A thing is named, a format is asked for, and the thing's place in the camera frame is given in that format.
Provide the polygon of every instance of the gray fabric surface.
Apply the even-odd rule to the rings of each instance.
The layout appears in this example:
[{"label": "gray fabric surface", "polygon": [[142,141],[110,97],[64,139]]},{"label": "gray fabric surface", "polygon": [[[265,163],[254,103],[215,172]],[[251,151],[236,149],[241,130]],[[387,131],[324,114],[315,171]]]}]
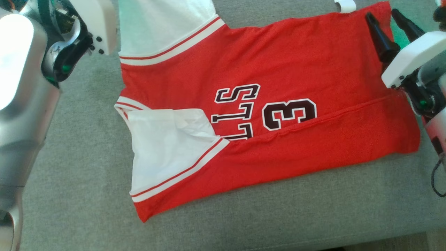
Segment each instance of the gray fabric surface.
[{"label": "gray fabric surface", "polygon": [[[391,3],[422,28],[436,28],[434,0]],[[330,0],[215,5],[231,27],[337,10]],[[22,250],[317,250],[446,226],[446,200],[430,188],[437,157],[425,132],[412,155],[227,192],[143,224],[128,195],[130,133],[113,109],[122,88],[117,53],[84,57],[62,84],[46,146],[25,189]]]}]

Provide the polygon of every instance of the basketball jersey t-shirt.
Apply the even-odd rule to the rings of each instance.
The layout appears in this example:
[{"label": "basketball jersey t-shirt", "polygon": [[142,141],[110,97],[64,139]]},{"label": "basketball jersey t-shirt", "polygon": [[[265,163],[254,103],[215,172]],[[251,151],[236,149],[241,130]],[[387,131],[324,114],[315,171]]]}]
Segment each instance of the basketball jersey t-shirt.
[{"label": "basketball jersey t-shirt", "polygon": [[365,14],[231,29],[211,0],[122,0],[115,105],[132,135],[142,221],[189,201],[410,153],[419,128],[381,81]]}]

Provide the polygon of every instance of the white sleeve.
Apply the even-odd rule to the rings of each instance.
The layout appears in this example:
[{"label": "white sleeve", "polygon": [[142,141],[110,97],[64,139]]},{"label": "white sleeve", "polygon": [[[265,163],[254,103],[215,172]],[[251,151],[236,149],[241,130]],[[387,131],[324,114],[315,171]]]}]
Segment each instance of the white sleeve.
[{"label": "white sleeve", "polygon": [[200,170],[228,143],[201,109],[127,110],[132,134],[134,202],[146,200]]},{"label": "white sleeve", "polygon": [[212,0],[119,0],[121,57],[151,56],[216,16]]}]

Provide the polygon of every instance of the red fabric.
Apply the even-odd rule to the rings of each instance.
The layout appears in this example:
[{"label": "red fabric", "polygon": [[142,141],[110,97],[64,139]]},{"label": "red fabric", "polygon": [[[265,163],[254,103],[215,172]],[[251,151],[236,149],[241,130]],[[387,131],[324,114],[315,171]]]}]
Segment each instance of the red fabric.
[{"label": "red fabric", "polygon": [[[250,120],[212,124],[224,136],[242,133],[238,125],[250,122],[254,137],[232,141],[197,173],[135,203],[141,220],[212,194],[417,151],[420,132],[404,93],[381,81],[367,12],[391,35],[390,5],[381,2],[351,14],[287,19],[263,28],[224,25],[156,65],[122,64],[121,95],[151,109],[201,108],[211,119],[254,102]],[[260,85],[256,99],[241,101],[241,93],[236,102],[215,102],[219,89],[246,84]],[[282,120],[275,131],[264,126],[265,104],[301,99],[316,104],[317,118]]]}]

